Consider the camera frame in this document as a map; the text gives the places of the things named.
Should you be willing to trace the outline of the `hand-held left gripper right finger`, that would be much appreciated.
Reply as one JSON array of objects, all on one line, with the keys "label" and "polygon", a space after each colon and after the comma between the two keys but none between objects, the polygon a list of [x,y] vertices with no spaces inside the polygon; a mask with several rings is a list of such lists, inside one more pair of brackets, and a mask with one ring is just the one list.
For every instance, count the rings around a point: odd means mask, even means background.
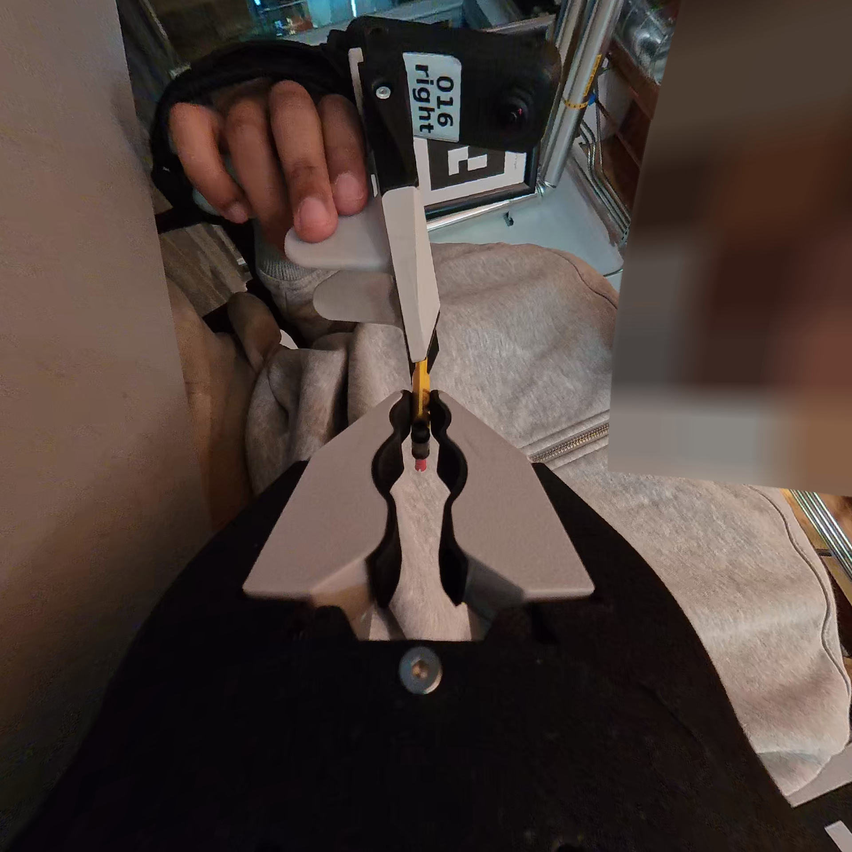
[{"label": "hand-held left gripper right finger", "polygon": [[594,583],[525,453],[445,391],[431,392],[430,426],[447,491],[442,589],[466,608],[470,639],[501,612],[589,599]]}]

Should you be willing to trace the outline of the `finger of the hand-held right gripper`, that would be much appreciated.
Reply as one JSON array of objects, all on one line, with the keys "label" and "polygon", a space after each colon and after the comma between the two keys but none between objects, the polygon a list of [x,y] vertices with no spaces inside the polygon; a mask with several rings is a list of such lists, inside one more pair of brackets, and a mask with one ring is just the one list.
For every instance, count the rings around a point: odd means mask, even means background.
[{"label": "finger of the hand-held right gripper", "polygon": [[412,365],[423,362],[431,371],[439,351],[441,303],[420,189],[391,189],[383,194],[381,208],[408,357]]}]

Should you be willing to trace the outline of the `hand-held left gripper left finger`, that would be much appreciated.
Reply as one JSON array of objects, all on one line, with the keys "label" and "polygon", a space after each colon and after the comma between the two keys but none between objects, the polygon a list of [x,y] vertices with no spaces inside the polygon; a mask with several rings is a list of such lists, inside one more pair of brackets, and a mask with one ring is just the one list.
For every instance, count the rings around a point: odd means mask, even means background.
[{"label": "hand-held left gripper left finger", "polygon": [[398,391],[314,453],[248,577],[251,598],[338,607],[360,640],[399,584],[391,494],[403,474],[409,393]]}]

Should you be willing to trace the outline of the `person's right hand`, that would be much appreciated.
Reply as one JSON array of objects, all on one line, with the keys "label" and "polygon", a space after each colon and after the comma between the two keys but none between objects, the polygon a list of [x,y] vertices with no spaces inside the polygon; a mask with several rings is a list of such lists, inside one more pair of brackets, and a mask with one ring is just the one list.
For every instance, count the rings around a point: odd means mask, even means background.
[{"label": "person's right hand", "polygon": [[256,221],[279,250],[291,229],[328,239],[370,197],[359,114],[342,95],[315,103],[297,82],[254,79],[211,105],[176,104],[168,126],[193,189],[228,221]]}]

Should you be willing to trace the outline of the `metal ceiling pipes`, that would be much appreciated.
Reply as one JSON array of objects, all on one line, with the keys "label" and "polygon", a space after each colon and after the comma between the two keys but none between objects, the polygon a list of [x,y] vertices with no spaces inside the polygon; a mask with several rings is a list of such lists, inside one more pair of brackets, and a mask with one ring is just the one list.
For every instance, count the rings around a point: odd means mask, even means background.
[{"label": "metal ceiling pipes", "polygon": [[623,249],[679,2],[563,2],[552,43],[559,96],[539,148],[537,188],[580,188]]}]

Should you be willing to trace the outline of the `black framed marker sign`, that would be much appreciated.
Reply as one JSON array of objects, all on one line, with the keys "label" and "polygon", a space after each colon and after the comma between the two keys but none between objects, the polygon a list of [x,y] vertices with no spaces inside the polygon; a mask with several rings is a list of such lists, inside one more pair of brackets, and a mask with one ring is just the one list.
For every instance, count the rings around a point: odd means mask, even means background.
[{"label": "black framed marker sign", "polygon": [[537,154],[414,138],[418,179],[429,220],[527,196]]}]

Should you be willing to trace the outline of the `grey zip hoodie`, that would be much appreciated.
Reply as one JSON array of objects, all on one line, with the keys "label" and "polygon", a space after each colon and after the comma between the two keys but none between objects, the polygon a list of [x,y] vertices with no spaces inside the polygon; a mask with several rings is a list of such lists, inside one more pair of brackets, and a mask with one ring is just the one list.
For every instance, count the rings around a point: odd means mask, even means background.
[{"label": "grey zip hoodie", "polygon": [[[849,740],[829,574],[782,492],[610,473],[607,437],[618,294],[568,253],[535,245],[437,245],[442,312],[431,377],[546,465],[666,584],[786,796]],[[262,368],[246,425],[255,495],[410,378],[402,331],[323,319],[307,347]]]}]

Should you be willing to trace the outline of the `tan trousers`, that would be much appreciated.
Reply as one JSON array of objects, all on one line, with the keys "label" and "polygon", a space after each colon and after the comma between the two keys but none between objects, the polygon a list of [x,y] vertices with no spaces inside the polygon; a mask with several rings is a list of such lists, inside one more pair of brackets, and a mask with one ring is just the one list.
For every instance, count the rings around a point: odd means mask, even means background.
[{"label": "tan trousers", "polygon": [[232,329],[215,332],[176,284],[167,286],[201,481],[217,532],[254,496],[246,425],[257,378],[281,347],[280,327],[259,297],[238,292],[223,306]]}]

